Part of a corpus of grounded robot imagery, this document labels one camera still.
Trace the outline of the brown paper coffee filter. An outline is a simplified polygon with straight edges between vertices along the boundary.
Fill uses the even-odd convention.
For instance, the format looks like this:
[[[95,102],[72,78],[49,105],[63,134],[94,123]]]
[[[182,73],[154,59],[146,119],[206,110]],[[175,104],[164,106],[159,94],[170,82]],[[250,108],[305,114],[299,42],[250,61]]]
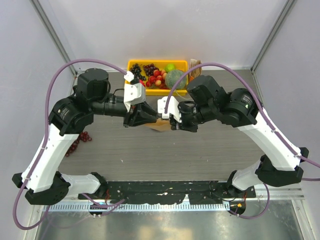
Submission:
[[[157,119],[154,123],[146,123],[144,124],[145,127],[150,128],[152,130],[158,132],[166,132],[171,130],[170,121],[167,119]]]

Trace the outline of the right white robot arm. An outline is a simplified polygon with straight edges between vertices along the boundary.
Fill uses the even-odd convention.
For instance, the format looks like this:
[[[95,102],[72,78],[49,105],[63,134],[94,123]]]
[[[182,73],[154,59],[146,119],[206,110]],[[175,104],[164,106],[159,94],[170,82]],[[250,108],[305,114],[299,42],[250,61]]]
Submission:
[[[167,99],[172,130],[195,133],[200,124],[217,120],[247,135],[264,153],[253,165],[230,174],[226,184],[230,196],[238,197],[254,185],[283,187],[302,181],[300,162],[301,157],[307,157],[308,149],[293,146],[247,89],[227,93],[213,77],[200,75],[186,90],[191,101]]]

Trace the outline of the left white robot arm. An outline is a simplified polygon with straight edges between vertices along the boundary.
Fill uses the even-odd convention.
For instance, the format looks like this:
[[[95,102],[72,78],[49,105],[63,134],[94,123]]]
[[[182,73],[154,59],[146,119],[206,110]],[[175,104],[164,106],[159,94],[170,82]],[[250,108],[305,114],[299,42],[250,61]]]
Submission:
[[[48,116],[45,146],[37,150],[41,156],[32,160],[12,181],[26,189],[25,198],[31,205],[55,205],[67,196],[87,194],[93,199],[107,195],[108,184],[97,172],[67,175],[58,171],[68,149],[81,136],[95,115],[123,118],[125,127],[155,123],[158,113],[146,102],[146,90],[137,78],[125,84],[124,95],[110,93],[107,71],[89,68],[77,78],[74,93],[59,100]]]

